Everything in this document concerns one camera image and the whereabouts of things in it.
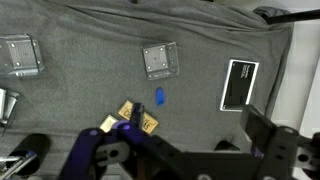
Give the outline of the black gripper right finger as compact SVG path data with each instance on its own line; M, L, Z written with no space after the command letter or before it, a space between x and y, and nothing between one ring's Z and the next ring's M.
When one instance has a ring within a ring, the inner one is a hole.
M263 157L277 126L253 105L245 105L241 115L241 127L251 141L251 153Z

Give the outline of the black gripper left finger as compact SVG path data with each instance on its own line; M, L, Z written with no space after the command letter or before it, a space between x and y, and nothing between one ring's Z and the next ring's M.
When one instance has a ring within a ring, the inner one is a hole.
M130 125L140 131L143 130L144 122L144 105L142 103L134 103L131 109Z

